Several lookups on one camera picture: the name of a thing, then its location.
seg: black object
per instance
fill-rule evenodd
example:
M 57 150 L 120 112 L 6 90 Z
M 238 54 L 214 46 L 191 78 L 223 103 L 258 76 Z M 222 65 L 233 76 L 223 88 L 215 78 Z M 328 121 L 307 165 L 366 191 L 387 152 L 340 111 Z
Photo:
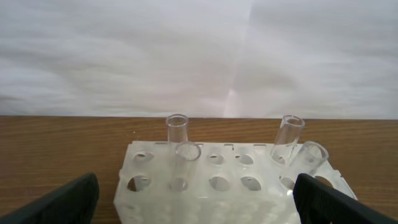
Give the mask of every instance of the black object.
M 89 224 L 100 189 L 86 174 L 0 218 L 0 224 Z
M 298 175 L 293 196 L 302 224 L 398 224 L 308 174 Z

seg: white backdrop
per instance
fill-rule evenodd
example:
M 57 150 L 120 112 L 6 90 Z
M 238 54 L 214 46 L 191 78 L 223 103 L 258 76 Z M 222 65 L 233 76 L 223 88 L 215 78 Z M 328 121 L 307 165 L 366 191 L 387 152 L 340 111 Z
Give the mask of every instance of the white backdrop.
M 3 0 L 0 114 L 398 119 L 395 0 Z

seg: wood grain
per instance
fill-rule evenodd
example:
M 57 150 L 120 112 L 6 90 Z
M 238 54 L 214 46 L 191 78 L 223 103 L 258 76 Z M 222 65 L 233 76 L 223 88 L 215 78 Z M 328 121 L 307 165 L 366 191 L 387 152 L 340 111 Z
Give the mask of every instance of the wood grain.
M 398 219 L 398 121 L 306 120 L 300 142 L 330 153 L 359 201 Z M 191 141 L 273 142 L 278 119 L 190 119 Z M 93 223 L 119 223 L 113 206 L 127 145 L 165 141 L 164 118 L 0 116 L 0 215 L 86 173 L 100 199 Z

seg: upright test tube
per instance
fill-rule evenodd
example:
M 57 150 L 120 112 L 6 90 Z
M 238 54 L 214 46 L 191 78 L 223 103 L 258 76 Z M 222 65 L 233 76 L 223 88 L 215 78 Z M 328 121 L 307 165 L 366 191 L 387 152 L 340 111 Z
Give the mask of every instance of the upright test tube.
M 169 156 L 173 158 L 177 144 L 188 141 L 188 117 L 182 114 L 173 114 L 166 119 L 166 124 L 168 127 Z
M 320 144 L 307 141 L 292 159 L 291 163 L 280 173 L 280 181 L 292 189 L 299 174 L 313 175 L 329 158 L 328 151 Z
M 282 165 L 289 163 L 290 155 L 299 140 L 304 126 L 305 122 L 296 116 L 283 116 L 274 147 L 271 149 L 272 160 Z
M 183 192 L 195 175 L 201 149 L 194 142 L 181 142 L 175 150 L 174 168 L 169 183 L 171 190 Z

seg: wooden table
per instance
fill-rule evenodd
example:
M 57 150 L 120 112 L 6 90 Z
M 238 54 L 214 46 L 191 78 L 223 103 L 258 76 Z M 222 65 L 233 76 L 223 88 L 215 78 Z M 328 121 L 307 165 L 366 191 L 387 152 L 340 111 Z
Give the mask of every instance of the wooden table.
M 300 142 L 329 151 L 359 201 L 398 219 L 398 121 L 306 120 Z M 191 141 L 273 142 L 278 119 L 190 119 Z M 93 223 L 119 223 L 113 206 L 127 145 L 165 141 L 164 118 L 0 116 L 0 215 L 93 171 Z

